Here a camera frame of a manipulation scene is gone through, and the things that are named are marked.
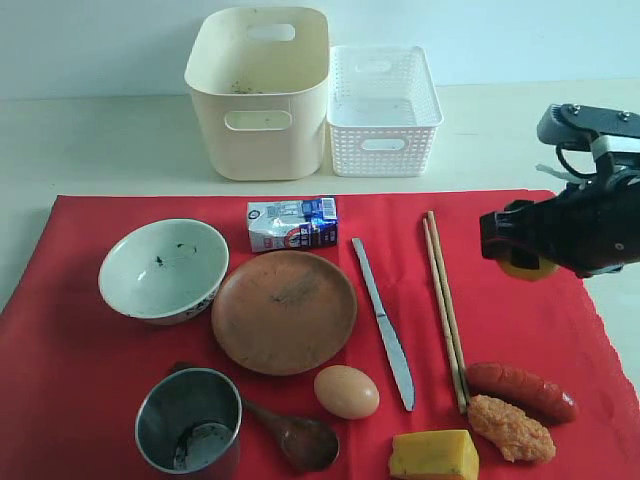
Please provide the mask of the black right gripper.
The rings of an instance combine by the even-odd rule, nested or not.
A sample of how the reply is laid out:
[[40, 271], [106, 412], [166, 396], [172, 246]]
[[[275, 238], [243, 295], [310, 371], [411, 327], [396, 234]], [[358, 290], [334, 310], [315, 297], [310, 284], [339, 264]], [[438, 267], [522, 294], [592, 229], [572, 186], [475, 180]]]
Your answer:
[[540, 256], [579, 278], [616, 273], [639, 262], [639, 171], [620, 169], [536, 204], [517, 199], [481, 216], [480, 238], [485, 259], [519, 269], [539, 270]]

